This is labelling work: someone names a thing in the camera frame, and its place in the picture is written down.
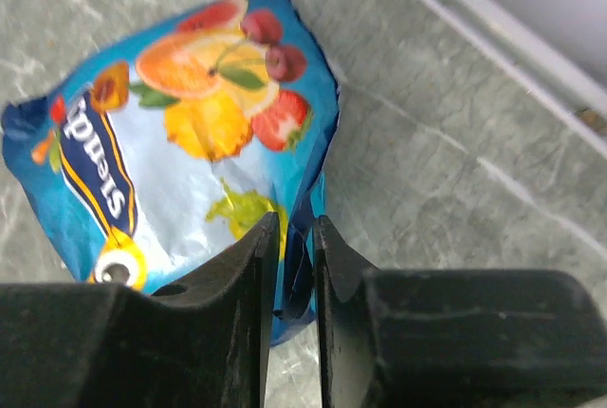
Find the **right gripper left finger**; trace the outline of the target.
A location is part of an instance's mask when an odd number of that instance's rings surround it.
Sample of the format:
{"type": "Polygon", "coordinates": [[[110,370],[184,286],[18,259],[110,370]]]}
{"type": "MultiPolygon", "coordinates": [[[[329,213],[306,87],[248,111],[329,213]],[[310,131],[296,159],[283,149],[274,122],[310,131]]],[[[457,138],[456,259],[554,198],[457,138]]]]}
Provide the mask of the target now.
{"type": "Polygon", "coordinates": [[[241,240],[144,295],[118,284],[1,288],[5,407],[260,407],[280,240],[241,240]]]}

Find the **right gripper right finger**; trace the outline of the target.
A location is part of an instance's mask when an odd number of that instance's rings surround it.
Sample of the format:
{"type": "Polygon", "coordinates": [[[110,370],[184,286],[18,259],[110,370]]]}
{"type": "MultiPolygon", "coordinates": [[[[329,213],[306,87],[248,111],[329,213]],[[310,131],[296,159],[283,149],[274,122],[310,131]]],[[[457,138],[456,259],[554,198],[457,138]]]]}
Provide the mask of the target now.
{"type": "Polygon", "coordinates": [[[550,269],[379,269],[314,226],[326,407],[576,407],[606,393],[606,324],[550,269]]]}

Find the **blue fruit candy bag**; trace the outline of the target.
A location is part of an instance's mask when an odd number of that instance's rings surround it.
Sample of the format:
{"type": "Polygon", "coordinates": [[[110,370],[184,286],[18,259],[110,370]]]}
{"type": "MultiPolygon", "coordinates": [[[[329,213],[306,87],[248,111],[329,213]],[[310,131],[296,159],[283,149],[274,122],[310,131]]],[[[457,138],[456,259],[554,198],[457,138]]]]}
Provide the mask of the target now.
{"type": "Polygon", "coordinates": [[[291,0],[217,0],[8,105],[2,155],[79,282],[158,293],[276,213],[280,344],[314,318],[308,233],[339,115],[291,0]]]}

